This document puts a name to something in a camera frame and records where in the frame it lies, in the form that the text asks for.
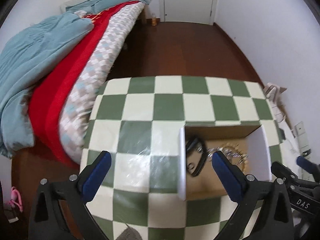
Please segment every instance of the wooden floor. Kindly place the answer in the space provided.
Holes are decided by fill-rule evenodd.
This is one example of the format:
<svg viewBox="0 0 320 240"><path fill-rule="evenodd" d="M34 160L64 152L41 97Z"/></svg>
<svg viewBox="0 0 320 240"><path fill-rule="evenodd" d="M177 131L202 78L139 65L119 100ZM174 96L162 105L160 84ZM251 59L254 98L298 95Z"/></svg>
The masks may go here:
<svg viewBox="0 0 320 240"><path fill-rule="evenodd" d="M137 23L129 34L108 79L155 75L216 76L261 82L237 46L218 26L192 23ZM12 185L22 194L26 220L42 178L66 180L78 173L38 155L50 151L41 142L17 154L12 163Z"/></svg>
<svg viewBox="0 0 320 240"><path fill-rule="evenodd" d="M218 27L165 22L135 26L108 79L190 75L260 82L249 61Z"/></svg>

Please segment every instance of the bottle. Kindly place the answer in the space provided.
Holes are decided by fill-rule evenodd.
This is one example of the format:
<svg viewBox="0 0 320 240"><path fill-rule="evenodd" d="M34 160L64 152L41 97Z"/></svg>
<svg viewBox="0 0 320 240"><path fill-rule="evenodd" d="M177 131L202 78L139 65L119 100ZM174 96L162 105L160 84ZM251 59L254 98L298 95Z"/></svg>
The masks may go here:
<svg viewBox="0 0 320 240"><path fill-rule="evenodd" d="M156 15L154 13L152 14L151 25L152 26L157 26L157 18L156 18Z"/></svg>

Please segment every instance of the blue blanket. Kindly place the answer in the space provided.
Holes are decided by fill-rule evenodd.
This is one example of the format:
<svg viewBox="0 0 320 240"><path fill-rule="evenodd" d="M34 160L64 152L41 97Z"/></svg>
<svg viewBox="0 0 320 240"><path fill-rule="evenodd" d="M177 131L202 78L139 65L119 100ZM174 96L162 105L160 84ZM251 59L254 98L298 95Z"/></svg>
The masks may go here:
<svg viewBox="0 0 320 240"><path fill-rule="evenodd" d="M32 87L93 29L90 19L66 12L12 37L0 54L0 154L34 146L28 117Z"/></svg>
<svg viewBox="0 0 320 240"><path fill-rule="evenodd" d="M72 7L66 7L66 11L76 12L76 11L86 11L88 14L97 14L105 9L111 8L118 4L136 1L136 0L88 0L83 3L77 4ZM150 0L138 0L146 4L150 3Z"/></svg>

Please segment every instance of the checkered box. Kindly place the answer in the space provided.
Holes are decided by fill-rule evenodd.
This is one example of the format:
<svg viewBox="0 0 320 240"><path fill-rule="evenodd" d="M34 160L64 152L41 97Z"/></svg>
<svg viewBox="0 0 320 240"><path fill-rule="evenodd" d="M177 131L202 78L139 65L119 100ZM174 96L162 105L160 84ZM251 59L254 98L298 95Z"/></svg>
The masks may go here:
<svg viewBox="0 0 320 240"><path fill-rule="evenodd" d="M185 124L262 124L271 160L282 160L278 127L257 83L184 76L110 80L95 101L81 160L83 170L102 150L112 155L110 171L87 203L109 239L127 224L143 240L212 240L231 216L236 204L228 196L178 198L178 136Z"/></svg>

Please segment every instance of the red blanket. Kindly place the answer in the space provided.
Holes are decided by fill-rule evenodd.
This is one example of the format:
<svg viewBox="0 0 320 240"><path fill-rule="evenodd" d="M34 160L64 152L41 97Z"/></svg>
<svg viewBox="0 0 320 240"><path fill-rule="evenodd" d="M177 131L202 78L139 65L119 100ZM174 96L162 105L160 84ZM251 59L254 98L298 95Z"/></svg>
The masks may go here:
<svg viewBox="0 0 320 240"><path fill-rule="evenodd" d="M55 69L38 86L29 103L29 117L34 133L47 145L53 156L43 156L58 160L72 168L79 168L63 150L59 138L59 117L62 107L86 66L99 40L105 32L111 16L131 1L119 4L102 12L94 19L93 30L55 67Z"/></svg>

